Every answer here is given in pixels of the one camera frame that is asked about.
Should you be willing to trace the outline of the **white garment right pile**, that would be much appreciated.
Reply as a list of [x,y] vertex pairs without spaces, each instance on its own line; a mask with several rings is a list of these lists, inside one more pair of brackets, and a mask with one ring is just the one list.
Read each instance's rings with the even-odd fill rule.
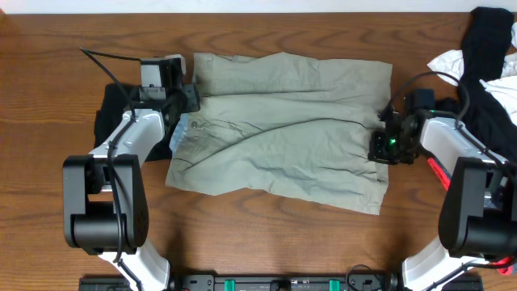
[[461,82],[469,93],[470,105],[465,123],[516,122],[516,22],[512,19],[474,19],[464,34],[459,49],[432,59],[428,68],[444,76],[452,85]]

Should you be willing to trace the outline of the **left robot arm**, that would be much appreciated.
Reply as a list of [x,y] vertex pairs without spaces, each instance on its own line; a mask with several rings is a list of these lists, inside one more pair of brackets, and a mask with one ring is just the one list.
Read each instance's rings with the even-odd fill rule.
[[149,209],[141,167],[168,156],[181,116],[200,109],[184,83],[183,56],[140,58],[141,84],[114,78],[95,120],[95,146],[62,167],[65,241],[109,262],[119,276],[92,276],[80,290],[179,290],[170,262],[148,240]]

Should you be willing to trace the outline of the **grey red trimmed garment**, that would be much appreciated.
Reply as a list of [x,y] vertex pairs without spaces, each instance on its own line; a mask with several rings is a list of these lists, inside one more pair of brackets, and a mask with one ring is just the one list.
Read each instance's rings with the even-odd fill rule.
[[450,175],[434,158],[428,158],[427,163],[443,185],[444,189],[448,190],[451,180]]

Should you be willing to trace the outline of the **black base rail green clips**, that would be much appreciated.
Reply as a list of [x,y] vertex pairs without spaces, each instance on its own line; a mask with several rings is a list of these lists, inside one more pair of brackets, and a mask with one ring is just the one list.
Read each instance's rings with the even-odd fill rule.
[[[79,291],[94,290],[131,290],[129,282],[122,277],[84,277],[79,280]],[[310,276],[310,277],[266,277],[266,276],[185,276],[173,280],[168,289],[182,291],[346,291],[346,290],[409,290],[394,274],[352,273],[348,276]],[[445,291],[482,291],[479,276],[461,275],[445,284]]]

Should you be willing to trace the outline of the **khaki green shorts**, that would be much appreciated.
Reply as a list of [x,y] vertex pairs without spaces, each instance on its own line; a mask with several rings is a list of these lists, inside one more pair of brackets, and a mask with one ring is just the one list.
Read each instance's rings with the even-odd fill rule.
[[389,170],[368,158],[393,67],[381,61],[196,53],[198,112],[181,117],[166,185],[243,188],[377,215]]

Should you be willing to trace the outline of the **black folded garment left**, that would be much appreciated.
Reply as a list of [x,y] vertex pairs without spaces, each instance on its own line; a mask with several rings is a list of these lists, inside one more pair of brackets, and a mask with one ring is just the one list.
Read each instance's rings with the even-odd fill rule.
[[[122,121],[122,115],[125,112],[126,100],[115,83],[105,86],[104,97],[101,108],[96,112],[94,135],[94,148],[100,146],[106,141],[116,127]],[[171,135],[167,135],[157,143],[149,152],[146,162],[158,160],[171,160],[172,151],[169,148]]]

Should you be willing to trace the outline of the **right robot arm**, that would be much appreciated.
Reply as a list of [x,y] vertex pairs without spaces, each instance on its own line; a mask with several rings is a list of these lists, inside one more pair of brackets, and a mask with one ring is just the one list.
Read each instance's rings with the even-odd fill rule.
[[480,290],[463,275],[473,268],[516,269],[516,168],[467,131],[450,112],[418,109],[385,115],[368,157],[388,165],[422,155],[447,190],[438,236],[385,276],[384,290]]

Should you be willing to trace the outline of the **black garment right pile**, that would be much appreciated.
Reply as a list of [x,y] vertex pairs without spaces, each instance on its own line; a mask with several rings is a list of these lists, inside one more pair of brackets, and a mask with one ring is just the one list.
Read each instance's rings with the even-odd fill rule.
[[514,15],[502,8],[477,7],[459,50],[447,51],[427,66],[462,82],[470,105],[462,121],[496,154],[516,161],[516,55]]

